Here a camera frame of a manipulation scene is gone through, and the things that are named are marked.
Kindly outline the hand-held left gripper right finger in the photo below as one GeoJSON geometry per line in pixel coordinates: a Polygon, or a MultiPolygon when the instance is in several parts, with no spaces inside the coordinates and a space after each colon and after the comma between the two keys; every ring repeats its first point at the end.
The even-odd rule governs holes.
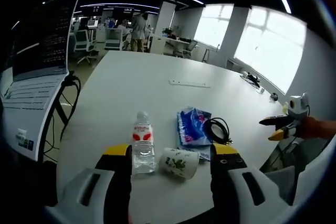
{"type": "Polygon", "coordinates": [[[281,223],[289,205],[264,173],[248,167],[231,146],[211,146],[214,223],[281,223]]]}

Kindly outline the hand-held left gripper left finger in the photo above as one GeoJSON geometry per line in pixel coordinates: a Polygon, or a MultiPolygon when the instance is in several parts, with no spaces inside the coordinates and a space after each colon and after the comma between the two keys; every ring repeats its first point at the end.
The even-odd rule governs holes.
{"type": "Polygon", "coordinates": [[[132,223],[129,213],[132,146],[109,147],[94,168],[64,188],[59,211],[65,223],[132,223]]]}

